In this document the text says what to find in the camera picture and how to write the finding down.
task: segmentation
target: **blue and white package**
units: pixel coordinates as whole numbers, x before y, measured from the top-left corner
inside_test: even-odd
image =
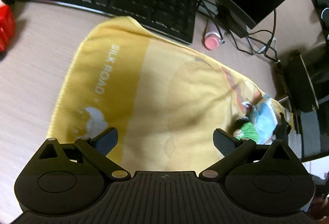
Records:
[[[273,135],[278,124],[272,100],[268,94],[265,94],[263,99],[253,107],[249,119],[259,134],[258,143],[264,144]]]

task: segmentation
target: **ribbed surface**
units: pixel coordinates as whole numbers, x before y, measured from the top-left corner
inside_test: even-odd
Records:
[[[15,224],[311,224],[304,213],[267,218],[234,205],[217,183],[197,179],[193,172],[137,172],[111,185],[90,209],[66,217],[21,215]]]

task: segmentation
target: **red object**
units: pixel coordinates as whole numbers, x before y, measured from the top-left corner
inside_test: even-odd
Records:
[[[5,50],[9,39],[14,35],[15,21],[8,5],[0,7],[0,52]]]

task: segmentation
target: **towel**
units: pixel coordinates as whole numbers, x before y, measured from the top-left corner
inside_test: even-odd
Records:
[[[214,59],[117,17],[96,26],[78,48],[47,137],[73,143],[115,127],[118,144],[108,158],[130,173],[199,173],[223,157],[213,131],[232,134],[242,102],[255,104],[263,94]]]

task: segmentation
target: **desk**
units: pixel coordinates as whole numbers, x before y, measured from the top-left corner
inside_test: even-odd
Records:
[[[275,36],[279,55],[324,42],[310,0],[286,0],[277,13]],[[108,19],[91,12],[31,2],[18,2],[14,14],[16,36],[0,63],[1,224],[13,221],[21,213],[14,182],[45,140],[57,95],[76,49],[97,24]],[[246,75],[274,97],[271,63],[237,51],[229,39],[218,49],[208,51],[201,44],[205,24],[205,18],[197,15],[191,47]],[[272,24],[270,15],[257,29],[272,29]],[[248,48],[245,39],[238,39],[238,43],[241,48]]]

